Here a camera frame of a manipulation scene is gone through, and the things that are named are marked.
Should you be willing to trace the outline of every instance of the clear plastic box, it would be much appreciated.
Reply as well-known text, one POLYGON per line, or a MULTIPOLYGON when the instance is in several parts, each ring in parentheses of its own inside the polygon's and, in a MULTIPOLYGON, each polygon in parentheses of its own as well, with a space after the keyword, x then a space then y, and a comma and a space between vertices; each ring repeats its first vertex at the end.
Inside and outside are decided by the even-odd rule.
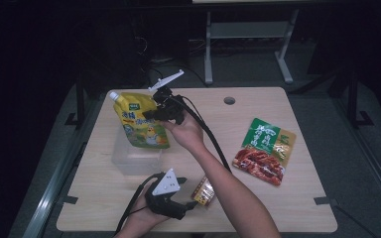
POLYGON ((137 148, 126 138, 125 130, 119 127, 114 145, 112 162, 124 176, 151 176, 161 171, 160 158, 163 150, 137 148))

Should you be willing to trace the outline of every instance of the picture of food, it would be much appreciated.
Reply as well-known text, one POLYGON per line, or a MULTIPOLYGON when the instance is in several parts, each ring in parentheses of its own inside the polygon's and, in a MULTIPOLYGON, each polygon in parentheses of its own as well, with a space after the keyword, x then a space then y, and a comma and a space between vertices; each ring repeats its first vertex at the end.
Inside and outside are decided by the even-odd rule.
POLYGON ((281 184, 284 167, 265 151, 246 146, 233 160, 233 166, 275 186, 281 184))

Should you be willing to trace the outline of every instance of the hand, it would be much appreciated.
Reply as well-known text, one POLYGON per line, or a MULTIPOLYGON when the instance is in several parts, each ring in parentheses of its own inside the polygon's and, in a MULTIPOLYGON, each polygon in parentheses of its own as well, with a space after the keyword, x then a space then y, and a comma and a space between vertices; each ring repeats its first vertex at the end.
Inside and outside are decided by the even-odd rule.
POLYGON ((184 111, 184 117, 181 125, 169 121, 162 121, 161 125, 168 129, 175 140, 191 153, 204 148, 203 133, 199 124, 186 111, 184 111))
POLYGON ((128 216, 125 225, 122 227, 122 230, 115 235, 115 237, 141 237, 148 233, 156 225, 170 218, 168 216, 156 214, 147 207, 147 201, 145 199, 145 192, 147 192, 147 190, 148 186, 146 186, 141 192, 141 195, 138 197, 135 205, 131 209, 131 214, 128 216))

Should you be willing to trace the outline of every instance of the table hole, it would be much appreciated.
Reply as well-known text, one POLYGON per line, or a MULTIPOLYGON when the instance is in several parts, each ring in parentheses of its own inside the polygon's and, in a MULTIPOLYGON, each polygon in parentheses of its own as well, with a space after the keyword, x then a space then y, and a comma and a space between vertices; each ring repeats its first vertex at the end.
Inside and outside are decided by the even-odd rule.
POLYGON ((224 97, 224 103, 227 105, 233 105, 236 102, 234 97, 224 97))

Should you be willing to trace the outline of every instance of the green label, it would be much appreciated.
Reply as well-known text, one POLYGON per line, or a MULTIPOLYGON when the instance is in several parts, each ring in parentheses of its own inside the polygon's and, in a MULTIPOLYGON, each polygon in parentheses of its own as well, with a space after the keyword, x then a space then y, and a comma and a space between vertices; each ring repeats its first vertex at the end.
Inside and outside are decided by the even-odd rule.
POLYGON ((130 111, 136 111, 139 109, 140 109, 139 103, 129 103, 129 110, 130 111))
POLYGON ((258 118, 255 118, 243 140, 242 147, 252 145, 253 147, 271 154, 280 128, 268 124, 258 118))

